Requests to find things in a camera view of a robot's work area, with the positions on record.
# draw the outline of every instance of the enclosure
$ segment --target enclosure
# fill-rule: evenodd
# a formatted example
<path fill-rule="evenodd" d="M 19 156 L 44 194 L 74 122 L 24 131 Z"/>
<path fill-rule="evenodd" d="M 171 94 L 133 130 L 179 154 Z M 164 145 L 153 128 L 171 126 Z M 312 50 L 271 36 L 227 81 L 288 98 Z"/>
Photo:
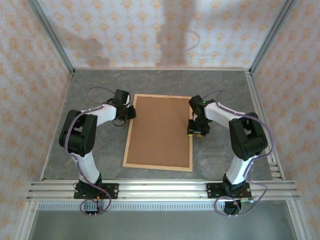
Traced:
<path fill-rule="evenodd" d="M 317 0 L 3 0 L 0 10 L 1 239 L 319 239 Z M 177 171 L 123 166 L 130 124 L 108 121 L 92 154 L 117 198 L 97 218 L 82 215 L 79 172 L 59 137 L 70 110 L 98 106 L 87 96 L 95 86 L 128 91 L 131 104 L 224 90 L 219 103 L 272 131 L 265 152 L 275 151 L 248 174 L 268 191 L 244 216 L 215 212 L 207 186 L 235 155 L 217 122 L 192 137 L 191 171 Z M 245 210 L 264 188 L 250 191 Z"/>

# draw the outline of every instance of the gray marble floor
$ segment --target gray marble floor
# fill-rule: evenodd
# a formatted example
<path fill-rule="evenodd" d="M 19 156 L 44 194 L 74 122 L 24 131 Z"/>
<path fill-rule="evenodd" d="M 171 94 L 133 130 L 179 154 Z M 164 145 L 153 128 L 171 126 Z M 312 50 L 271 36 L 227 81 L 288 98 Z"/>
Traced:
<path fill-rule="evenodd" d="M 204 96 L 212 91 L 227 89 L 219 99 L 223 105 L 245 113 L 254 111 L 243 71 L 77 70 L 55 133 L 44 178 L 79 177 L 74 162 L 59 146 L 58 138 L 69 110 L 86 110 L 97 106 L 86 99 L 87 89 L 93 86 L 122 89 L 130 92 L 132 97 L 134 94 Z M 90 96 L 99 102 L 105 102 L 112 94 L 97 89 Z M 233 159 L 229 131 L 213 122 L 211 132 L 206 137 L 193 137 L 193 172 L 122 167 L 128 128 L 129 123 L 123 127 L 115 127 L 112 122 L 106 122 L 97 128 L 93 157 L 104 179 L 221 180 Z M 271 180 L 268 161 L 257 161 L 249 177 L 252 180 Z"/>

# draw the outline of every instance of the aluminum frame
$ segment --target aluminum frame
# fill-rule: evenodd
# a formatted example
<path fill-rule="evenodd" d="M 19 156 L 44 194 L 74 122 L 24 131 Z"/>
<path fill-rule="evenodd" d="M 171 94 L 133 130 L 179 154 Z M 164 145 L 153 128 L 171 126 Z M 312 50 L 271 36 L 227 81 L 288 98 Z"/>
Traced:
<path fill-rule="evenodd" d="M 58 36 L 56 35 L 54 29 L 52 28 L 51 24 L 49 23 L 49 20 L 44 13 L 41 5 L 39 4 L 38 0 L 27 0 L 30 7 L 32 8 L 35 16 L 38 18 L 40 24 L 43 27 L 43 30 L 47 34 L 48 38 L 51 40 L 55 50 L 57 51 L 58 55 L 60 56 L 63 64 L 65 65 L 68 72 L 72 75 L 75 72 L 75 68 L 72 66 L 68 55 L 65 52 L 64 47 L 59 41 Z"/>
<path fill-rule="evenodd" d="M 71 179 L 32 182 L 14 239 L 28 239 L 37 211 L 74 211 L 82 202 L 81 199 L 73 199 L 73 184 L 77 181 L 77 179 Z M 157 209 L 151 209 L 156 208 L 157 204 L 161 204 L 160 208 L 164 211 L 208 211 L 214 210 L 215 198 L 208 199 L 206 183 L 219 181 L 111 179 L 103 182 L 119 183 L 118 199 L 112 200 L 114 207 L 111 211 L 157 211 Z M 295 181 L 254 182 L 264 183 L 269 188 L 262 201 L 286 201 L 298 240 L 312 239 Z M 264 190 L 261 186 L 251 185 L 250 187 L 254 199 L 260 197 Z"/>
<path fill-rule="evenodd" d="M 74 183 L 78 180 L 44 180 L 31 183 L 27 201 L 80 201 L 74 199 Z M 215 201 L 207 196 L 206 183 L 221 183 L 221 181 L 206 180 L 103 180 L 103 183 L 118 183 L 118 199 L 112 201 L 126 202 L 203 202 Z M 254 181 L 268 186 L 263 200 L 298 200 L 299 193 L 294 181 L 270 180 Z M 251 185 L 254 200 L 264 192 L 264 187 Z"/>
<path fill-rule="evenodd" d="M 263 106 L 262 106 L 260 98 L 259 98 L 259 94 L 258 94 L 258 90 L 257 90 L 256 84 L 255 84 L 254 78 L 249 71 L 245 72 L 245 76 L 246 76 L 249 91 L 251 94 L 254 111 L 256 112 L 256 114 L 259 116 L 259 118 L 263 122 L 265 122 L 267 125 L 269 125 L 268 119 L 266 118 Z M 266 136 L 267 141 L 270 143 L 271 142 L 270 136 L 268 134 L 266 134 L 265 136 Z M 270 149 L 271 149 L 270 145 L 268 145 L 268 147 L 266 148 L 266 151 L 270 151 Z M 278 179 L 285 180 L 285 175 L 284 175 L 283 169 L 282 169 L 280 161 L 279 161 L 277 149 L 275 149 L 274 152 L 271 154 L 271 156 L 269 156 L 267 159 L 269 162 L 272 177 L 276 178 L 276 179 L 278 178 Z"/>
<path fill-rule="evenodd" d="M 76 70 L 90 70 L 86 67 L 78 67 Z M 108 67 L 94 68 L 94 70 L 184 70 L 184 71 L 249 71 L 248 67 Z"/>
<path fill-rule="evenodd" d="M 294 7 L 296 1 L 297 0 L 287 0 L 284 3 L 284 5 L 279 13 L 279 16 L 277 17 L 274 24 L 272 25 L 272 27 L 271 27 L 270 31 L 268 32 L 262 46 L 260 47 L 256 57 L 254 58 L 254 60 L 252 62 L 252 65 L 250 67 L 251 75 L 254 75 L 258 71 L 259 66 L 261 65 L 263 59 L 267 55 L 269 48 L 271 47 L 272 43 L 276 39 L 278 33 L 280 32 L 281 27 L 285 23 L 287 17 L 291 13 L 291 10 Z"/>
<path fill-rule="evenodd" d="M 52 150 L 52 147 L 53 147 L 53 144 L 54 144 L 55 136 L 56 136 L 55 133 L 56 133 L 56 131 L 58 129 L 60 118 L 61 118 L 62 112 L 63 112 L 64 107 L 65 107 L 65 103 L 67 102 L 67 98 L 68 98 L 68 95 L 69 95 L 69 90 L 70 90 L 71 85 L 72 85 L 72 83 L 74 81 L 74 76 L 75 76 L 75 74 L 73 73 L 71 75 L 70 81 L 69 81 L 69 83 L 68 83 L 68 85 L 66 87 L 66 90 L 65 90 L 65 93 L 64 93 L 64 97 L 63 97 L 63 103 L 61 104 L 61 107 L 60 107 L 60 110 L 59 110 L 59 115 L 58 115 L 57 121 L 55 123 L 54 131 L 53 131 L 53 134 L 52 134 L 52 137 L 51 137 L 51 140 L 50 140 L 50 145 L 49 145 L 49 148 L 48 148 L 48 152 L 47 152 L 47 154 L 45 156 L 45 160 L 44 160 L 44 164 L 43 164 L 43 167 L 42 167 L 42 170 L 41 170 L 39 181 L 42 181 L 43 178 L 44 178 L 46 167 L 47 167 L 48 161 L 49 161 L 49 156 L 50 156 L 50 153 L 51 153 L 51 150 Z"/>

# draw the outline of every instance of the wallpaper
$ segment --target wallpaper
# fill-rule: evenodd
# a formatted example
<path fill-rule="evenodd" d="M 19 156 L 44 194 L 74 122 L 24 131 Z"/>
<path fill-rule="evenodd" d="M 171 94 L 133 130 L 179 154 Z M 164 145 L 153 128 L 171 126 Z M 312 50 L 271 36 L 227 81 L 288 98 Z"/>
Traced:
<path fill-rule="evenodd" d="M 254 79 L 285 177 L 298 180 L 309 225 L 319 239 L 319 0 L 297 1 Z"/>
<path fill-rule="evenodd" d="M 25 0 L 0 1 L 0 239 L 14 237 L 70 76 Z"/>
<path fill-rule="evenodd" d="M 249 68 L 285 0 L 40 0 L 75 68 Z"/>

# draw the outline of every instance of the aluminum rail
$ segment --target aluminum rail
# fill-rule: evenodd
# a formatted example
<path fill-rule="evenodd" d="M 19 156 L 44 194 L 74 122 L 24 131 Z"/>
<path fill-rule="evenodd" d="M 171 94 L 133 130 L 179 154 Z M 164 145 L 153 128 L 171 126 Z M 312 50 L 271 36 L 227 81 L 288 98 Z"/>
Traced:
<path fill-rule="evenodd" d="M 31 183 L 27 201 L 82 201 L 74 199 L 74 183 L 78 180 L 45 180 Z M 119 183 L 118 199 L 112 201 L 214 201 L 208 199 L 206 183 L 221 181 L 205 180 L 104 180 L 104 183 Z M 294 181 L 255 181 L 268 186 L 262 200 L 298 200 L 299 193 Z M 264 188 L 250 185 L 253 199 L 261 196 Z"/>

